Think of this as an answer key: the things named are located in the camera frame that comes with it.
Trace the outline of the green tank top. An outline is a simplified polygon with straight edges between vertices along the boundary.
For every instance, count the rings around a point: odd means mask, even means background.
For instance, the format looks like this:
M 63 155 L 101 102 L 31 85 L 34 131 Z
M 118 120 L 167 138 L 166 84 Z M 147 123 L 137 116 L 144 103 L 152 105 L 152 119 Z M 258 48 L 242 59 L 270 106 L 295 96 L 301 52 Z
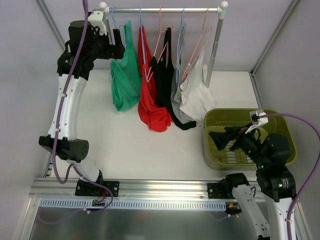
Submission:
M 124 25 L 125 50 L 123 58 L 110 63 L 112 103 L 118 112 L 124 112 L 140 101 L 142 78 L 135 49 L 132 23 Z

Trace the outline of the light blue hanger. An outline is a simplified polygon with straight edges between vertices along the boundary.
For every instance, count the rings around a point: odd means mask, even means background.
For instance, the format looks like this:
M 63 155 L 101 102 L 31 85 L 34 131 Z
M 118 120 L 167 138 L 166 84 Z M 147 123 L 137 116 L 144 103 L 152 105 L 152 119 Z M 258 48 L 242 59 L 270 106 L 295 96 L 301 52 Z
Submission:
M 120 30 L 119 27 L 117 26 L 116 21 L 115 21 L 114 8 L 115 7 L 113 6 L 112 9 L 111 9 L 111 17 L 112 17 L 113 24 L 114 24 L 114 30 Z M 124 53 L 125 50 L 126 50 L 126 47 L 123 44 L 121 45 L 121 47 L 122 47 L 122 51 Z M 120 63 L 121 60 L 122 60 L 122 58 L 117 58 L 117 59 L 114 59 L 114 60 L 111 61 L 111 63 L 110 63 L 110 76 L 109 76 L 110 77 L 110 82 L 112 82 L 114 80 L 114 78 L 115 78 L 115 76 L 113 75 L 113 68 L 114 68 L 113 64 L 114 63 Z

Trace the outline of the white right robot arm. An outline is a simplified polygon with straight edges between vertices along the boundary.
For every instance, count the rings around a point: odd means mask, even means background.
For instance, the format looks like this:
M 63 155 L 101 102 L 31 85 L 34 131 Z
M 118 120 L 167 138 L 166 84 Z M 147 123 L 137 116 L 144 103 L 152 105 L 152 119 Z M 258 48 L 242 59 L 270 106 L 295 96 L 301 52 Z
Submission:
M 263 142 L 255 138 L 247 126 L 226 127 L 224 132 L 208 134 L 219 151 L 230 141 L 230 151 L 242 150 L 256 164 L 256 179 L 264 195 L 268 219 L 264 217 L 243 173 L 228 174 L 219 190 L 235 198 L 247 221 L 254 240 L 295 240 L 294 198 L 296 182 L 286 166 L 291 155 L 288 139 L 278 133 L 269 134 Z

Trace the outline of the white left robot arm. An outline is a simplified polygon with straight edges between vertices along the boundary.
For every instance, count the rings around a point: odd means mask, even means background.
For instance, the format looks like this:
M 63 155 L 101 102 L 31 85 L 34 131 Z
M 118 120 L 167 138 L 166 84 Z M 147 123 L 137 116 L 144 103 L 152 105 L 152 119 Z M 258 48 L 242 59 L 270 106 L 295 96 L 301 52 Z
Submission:
M 77 120 L 83 92 L 97 59 L 122 59 L 125 47 L 120 31 L 111 30 L 108 20 L 77 20 L 68 28 L 69 40 L 57 60 L 58 94 L 52 124 L 38 143 L 52 155 L 53 171 L 58 174 L 56 159 L 66 161 L 70 168 L 88 182 L 86 189 L 100 195 L 104 183 L 101 172 L 87 160 L 89 142 L 77 137 Z

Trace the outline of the blue hanger under red top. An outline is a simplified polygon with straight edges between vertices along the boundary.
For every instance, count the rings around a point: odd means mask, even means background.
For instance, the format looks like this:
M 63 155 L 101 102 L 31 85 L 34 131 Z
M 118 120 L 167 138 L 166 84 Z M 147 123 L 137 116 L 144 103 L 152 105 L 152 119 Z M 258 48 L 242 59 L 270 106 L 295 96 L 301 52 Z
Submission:
M 143 56 L 143 64 L 147 63 L 146 61 L 146 52 L 145 52 L 145 41 L 143 37 L 143 21 L 142 21 L 142 8 L 139 8 L 139 19 L 140 19 L 140 36 L 141 36 L 141 46 L 142 46 L 142 56 Z M 146 82 L 148 82 L 148 74 L 146 69 L 144 70 Z

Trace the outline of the black tank top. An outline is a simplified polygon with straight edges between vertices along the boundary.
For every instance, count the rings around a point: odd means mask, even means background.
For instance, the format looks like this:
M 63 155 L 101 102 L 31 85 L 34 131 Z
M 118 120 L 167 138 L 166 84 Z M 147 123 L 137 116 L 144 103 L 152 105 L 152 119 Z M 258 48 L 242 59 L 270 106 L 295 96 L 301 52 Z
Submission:
M 172 29 L 168 27 L 165 31 L 163 40 L 163 53 L 159 57 L 159 61 L 153 57 L 149 63 L 152 76 L 155 80 L 156 98 L 155 103 L 159 107 L 164 107 L 169 112 L 172 121 L 181 130 L 189 130 L 196 127 L 195 121 L 181 123 L 174 113 L 171 103 L 171 87 L 174 76 L 174 66 L 172 62 Z

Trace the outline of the blue hanger under grey top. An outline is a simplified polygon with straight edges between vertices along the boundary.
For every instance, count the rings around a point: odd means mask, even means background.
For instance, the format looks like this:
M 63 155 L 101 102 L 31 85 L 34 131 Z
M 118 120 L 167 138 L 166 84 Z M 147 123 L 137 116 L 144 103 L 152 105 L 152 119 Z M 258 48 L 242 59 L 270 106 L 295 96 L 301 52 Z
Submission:
M 183 51 L 184 42 L 185 42 L 185 28 L 186 28 L 186 23 L 184 21 L 185 9 L 186 8 L 184 7 L 182 10 L 180 27 L 179 27 L 179 35 L 178 35 L 178 40 L 177 40 L 176 72 L 175 72 L 175 84 L 176 85 L 178 85 L 178 83 L 179 83 L 179 74 L 181 72 L 181 64 L 182 64 L 182 51 Z

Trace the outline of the pink hanger under white top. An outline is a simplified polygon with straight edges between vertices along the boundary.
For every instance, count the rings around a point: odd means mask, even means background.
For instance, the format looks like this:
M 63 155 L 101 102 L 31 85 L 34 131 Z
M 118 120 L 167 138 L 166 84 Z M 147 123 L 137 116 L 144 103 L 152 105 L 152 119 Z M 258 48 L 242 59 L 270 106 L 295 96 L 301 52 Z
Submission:
M 196 43 L 196 46 L 193 50 L 193 53 L 190 57 L 190 60 L 187 64 L 187 67 L 182 75 L 182 80 L 185 80 L 186 77 L 188 76 L 189 72 L 191 71 L 192 66 L 195 64 L 196 60 L 198 59 L 198 57 L 200 56 L 200 53 L 198 53 L 198 51 L 202 51 L 202 49 L 204 48 L 205 43 L 208 41 L 208 36 L 207 34 L 211 34 L 212 31 L 212 26 L 205 29 L 206 27 L 206 20 L 207 20 L 207 16 L 209 13 L 209 8 L 207 8 L 206 12 L 205 12 L 205 16 L 204 16 L 204 20 L 203 20 L 203 24 L 202 24 L 202 30 L 201 30 L 201 34 L 200 37 Z

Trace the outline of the olive green plastic basket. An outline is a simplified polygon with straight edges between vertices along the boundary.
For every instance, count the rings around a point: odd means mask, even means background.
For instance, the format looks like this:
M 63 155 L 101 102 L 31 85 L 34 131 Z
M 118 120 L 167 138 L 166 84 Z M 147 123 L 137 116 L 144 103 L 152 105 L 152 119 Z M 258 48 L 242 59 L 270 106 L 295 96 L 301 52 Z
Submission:
M 223 133 L 225 127 L 239 127 L 251 122 L 250 112 L 254 108 L 215 108 L 207 112 L 204 117 L 202 143 L 203 155 L 206 165 L 216 171 L 253 171 L 255 163 L 240 149 L 229 151 L 235 142 L 230 141 L 225 149 L 219 151 L 209 136 L 210 132 Z M 268 123 L 260 128 L 260 140 L 264 141 L 269 134 L 276 133 L 287 137 L 291 155 L 286 166 L 296 162 L 298 151 L 287 120 L 282 117 L 270 117 Z

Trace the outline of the silver clothes rack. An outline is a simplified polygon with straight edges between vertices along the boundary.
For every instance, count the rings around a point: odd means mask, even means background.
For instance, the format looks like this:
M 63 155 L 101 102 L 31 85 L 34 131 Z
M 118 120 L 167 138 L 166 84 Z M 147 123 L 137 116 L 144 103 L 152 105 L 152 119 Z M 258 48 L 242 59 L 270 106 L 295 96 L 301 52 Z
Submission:
M 106 12 L 106 14 L 111 13 L 169 13 L 169 14 L 176 14 L 176 13 L 217 13 L 218 14 L 218 21 L 216 26 L 216 31 L 214 35 L 214 41 L 212 45 L 212 51 L 209 59 L 209 64 L 207 66 L 207 76 L 205 80 L 205 86 L 208 88 L 210 86 L 210 81 L 213 73 L 213 68 L 215 65 L 219 40 L 221 36 L 221 31 L 223 27 L 223 22 L 227 13 L 227 8 L 229 6 L 229 3 L 224 0 L 220 3 L 220 6 L 217 8 L 207 7 L 207 8 L 112 8 L 109 7 L 105 2 L 100 2 L 99 7 Z

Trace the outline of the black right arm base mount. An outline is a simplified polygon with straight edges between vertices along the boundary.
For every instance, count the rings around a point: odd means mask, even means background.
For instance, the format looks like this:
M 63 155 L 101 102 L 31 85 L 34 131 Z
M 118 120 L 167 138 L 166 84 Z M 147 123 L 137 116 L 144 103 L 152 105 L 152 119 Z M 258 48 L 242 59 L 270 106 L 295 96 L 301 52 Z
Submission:
M 210 182 L 206 186 L 209 199 L 234 199 L 232 193 L 226 189 L 222 182 Z

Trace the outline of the aluminium corner frame post right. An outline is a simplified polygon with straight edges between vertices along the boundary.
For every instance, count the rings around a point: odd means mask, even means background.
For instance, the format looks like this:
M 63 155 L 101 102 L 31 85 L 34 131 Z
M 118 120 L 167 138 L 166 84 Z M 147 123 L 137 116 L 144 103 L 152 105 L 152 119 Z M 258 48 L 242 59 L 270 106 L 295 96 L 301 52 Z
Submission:
M 268 52 L 270 51 L 271 47 L 273 46 L 274 42 L 276 41 L 278 35 L 282 31 L 285 24 L 288 22 L 289 18 L 293 14 L 294 10 L 297 8 L 297 5 L 301 2 L 301 0 L 291 0 L 289 6 L 286 8 L 283 16 L 281 17 L 279 23 L 277 24 L 276 28 L 274 29 L 271 37 L 269 38 L 266 46 L 264 47 L 262 53 L 260 54 L 257 62 L 255 63 L 254 67 L 251 70 L 251 75 L 254 76 L 260 65 L 262 64 L 263 60 L 267 56 Z

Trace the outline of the aluminium corner frame post left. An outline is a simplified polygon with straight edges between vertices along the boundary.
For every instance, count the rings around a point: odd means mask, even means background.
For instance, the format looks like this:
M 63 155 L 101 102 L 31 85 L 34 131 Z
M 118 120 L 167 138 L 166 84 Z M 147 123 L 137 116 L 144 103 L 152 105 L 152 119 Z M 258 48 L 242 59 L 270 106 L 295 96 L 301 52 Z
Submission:
M 53 38 L 57 42 L 60 50 L 63 52 L 65 50 L 65 41 L 63 39 L 63 36 L 62 36 L 60 30 L 57 27 L 57 24 L 52 16 L 52 14 L 49 11 L 47 4 L 45 3 L 44 0 L 34 0 L 34 2 L 36 3 L 37 7 L 40 10 L 40 13 L 42 14 L 46 24 L 48 25 L 48 27 L 53 35 Z

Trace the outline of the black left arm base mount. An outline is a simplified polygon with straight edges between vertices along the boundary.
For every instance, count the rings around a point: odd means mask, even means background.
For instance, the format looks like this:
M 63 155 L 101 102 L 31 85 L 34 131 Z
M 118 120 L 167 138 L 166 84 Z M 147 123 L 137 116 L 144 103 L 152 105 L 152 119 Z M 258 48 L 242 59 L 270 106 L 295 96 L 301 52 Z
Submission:
M 119 181 L 102 181 L 102 185 L 107 187 L 114 197 L 118 197 L 120 182 Z M 93 185 L 87 181 L 78 180 L 75 195 L 78 197 L 100 197 L 105 192 L 105 189 L 96 185 Z

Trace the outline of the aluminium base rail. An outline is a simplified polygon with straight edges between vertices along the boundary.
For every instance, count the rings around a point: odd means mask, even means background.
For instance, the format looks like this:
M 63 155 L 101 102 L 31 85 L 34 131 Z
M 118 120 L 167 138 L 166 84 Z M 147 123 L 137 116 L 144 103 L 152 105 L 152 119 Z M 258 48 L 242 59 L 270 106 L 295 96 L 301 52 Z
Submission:
M 118 181 L 119 199 L 143 200 L 208 200 L 207 184 L 219 181 L 185 181 L 185 180 L 130 180 L 108 179 Z M 36 178 L 29 192 L 30 197 L 71 197 L 76 196 L 75 190 L 78 179 L 70 178 L 61 184 L 55 178 Z

